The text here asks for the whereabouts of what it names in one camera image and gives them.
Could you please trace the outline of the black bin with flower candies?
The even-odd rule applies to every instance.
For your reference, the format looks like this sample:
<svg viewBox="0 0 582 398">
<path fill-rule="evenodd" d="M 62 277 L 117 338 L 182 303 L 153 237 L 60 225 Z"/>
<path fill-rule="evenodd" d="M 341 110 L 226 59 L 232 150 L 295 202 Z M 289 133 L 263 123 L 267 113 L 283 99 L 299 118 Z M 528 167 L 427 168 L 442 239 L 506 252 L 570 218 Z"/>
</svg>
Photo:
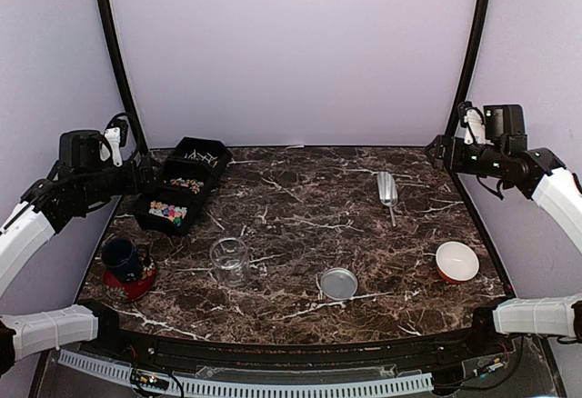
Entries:
<svg viewBox="0 0 582 398">
<path fill-rule="evenodd" d="M 141 194 L 132 206 L 139 226 L 169 236 L 188 234 L 201 207 L 189 192 L 160 186 L 153 192 Z"/>
</svg>

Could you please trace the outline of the black bin with small candies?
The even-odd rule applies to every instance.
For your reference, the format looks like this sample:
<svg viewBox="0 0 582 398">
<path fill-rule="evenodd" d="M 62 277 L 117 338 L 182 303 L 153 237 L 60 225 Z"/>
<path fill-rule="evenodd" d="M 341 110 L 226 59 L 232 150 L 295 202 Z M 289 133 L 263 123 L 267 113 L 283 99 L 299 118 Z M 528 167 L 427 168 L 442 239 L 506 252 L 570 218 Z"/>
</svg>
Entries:
<svg viewBox="0 0 582 398">
<path fill-rule="evenodd" d="M 201 204 L 214 189 L 216 179 L 205 164 L 167 160 L 163 165 L 161 184 L 186 192 Z"/>
</svg>

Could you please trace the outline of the black bin with lollipops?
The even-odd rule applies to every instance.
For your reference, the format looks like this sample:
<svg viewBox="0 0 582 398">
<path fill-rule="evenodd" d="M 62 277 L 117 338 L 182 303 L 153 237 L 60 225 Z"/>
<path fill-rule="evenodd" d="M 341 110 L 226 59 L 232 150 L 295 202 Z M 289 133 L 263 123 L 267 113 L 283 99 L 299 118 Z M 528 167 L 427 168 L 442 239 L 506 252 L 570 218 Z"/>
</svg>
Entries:
<svg viewBox="0 0 582 398">
<path fill-rule="evenodd" d="M 218 140 L 183 137 L 166 160 L 203 166 L 216 179 L 232 160 L 232 153 Z"/>
</svg>

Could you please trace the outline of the silver metal scoop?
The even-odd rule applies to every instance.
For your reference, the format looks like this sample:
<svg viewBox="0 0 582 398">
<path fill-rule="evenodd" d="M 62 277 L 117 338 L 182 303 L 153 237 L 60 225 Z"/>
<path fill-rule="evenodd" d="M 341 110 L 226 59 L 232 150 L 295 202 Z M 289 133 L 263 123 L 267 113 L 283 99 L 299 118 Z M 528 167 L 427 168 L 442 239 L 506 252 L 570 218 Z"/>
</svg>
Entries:
<svg viewBox="0 0 582 398">
<path fill-rule="evenodd" d="M 398 201 L 396 181 L 392 174 L 381 171 L 376 175 L 376 182 L 380 203 L 389 209 L 391 224 L 395 227 L 395 207 Z"/>
</svg>

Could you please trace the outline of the clear plastic jar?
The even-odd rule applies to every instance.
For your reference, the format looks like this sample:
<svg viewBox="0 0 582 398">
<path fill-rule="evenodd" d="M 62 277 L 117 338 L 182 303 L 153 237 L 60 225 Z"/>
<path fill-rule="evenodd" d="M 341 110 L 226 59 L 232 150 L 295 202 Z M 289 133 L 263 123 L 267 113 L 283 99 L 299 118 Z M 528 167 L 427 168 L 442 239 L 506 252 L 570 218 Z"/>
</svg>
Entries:
<svg viewBox="0 0 582 398">
<path fill-rule="evenodd" d="M 250 278 L 250 259 L 246 244 L 235 237 L 214 242 L 209 249 L 217 281 L 224 287 L 236 288 L 247 284 Z"/>
</svg>

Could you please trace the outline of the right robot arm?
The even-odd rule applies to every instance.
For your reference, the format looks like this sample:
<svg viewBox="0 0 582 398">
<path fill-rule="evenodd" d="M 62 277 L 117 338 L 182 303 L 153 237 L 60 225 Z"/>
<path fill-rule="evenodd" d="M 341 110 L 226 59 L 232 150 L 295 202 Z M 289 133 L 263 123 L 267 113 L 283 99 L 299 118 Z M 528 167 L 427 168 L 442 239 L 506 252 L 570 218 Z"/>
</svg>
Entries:
<svg viewBox="0 0 582 398">
<path fill-rule="evenodd" d="M 438 135 L 426 148 L 437 169 L 498 180 L 493 194 L 516 187 L 545 211 L 576 248 L 581 247 L 581 184 L 546 148 L 527 149 L 527 137 L 502 134 L 490 144 Z M 464 347 L 482 356 L 500 334 L 542 334 L 581 342 L 581 294 L 538 299 L 511 298 L 477 314 L 479 324 L 464 337 Z"/>
</svg>

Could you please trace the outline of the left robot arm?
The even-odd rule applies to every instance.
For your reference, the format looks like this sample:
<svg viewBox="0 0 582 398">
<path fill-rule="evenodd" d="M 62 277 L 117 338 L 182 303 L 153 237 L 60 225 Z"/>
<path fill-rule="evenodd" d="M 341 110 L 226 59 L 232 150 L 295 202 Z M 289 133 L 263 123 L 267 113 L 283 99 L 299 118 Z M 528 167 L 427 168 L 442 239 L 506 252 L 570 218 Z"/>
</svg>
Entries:
<svg viewBox="0 0 582 398">
<path fill-rule="evenodd" d="M 87 216 L 114 196 L 152 190 L 160 168 L 146 154 L 139 161 L 108 164 L 97 172 L 36 181 L 1 224 L 1 291 L 6 291 L 35 253 L 72 219 Z M 122 357 L 128 350 L 127 336 L 119 331 L 118 314 L 94 300 L 48 312 L 3 314 L 1 373 L 31 354 L 90 341 L 109 358 Z"/>
</svg>

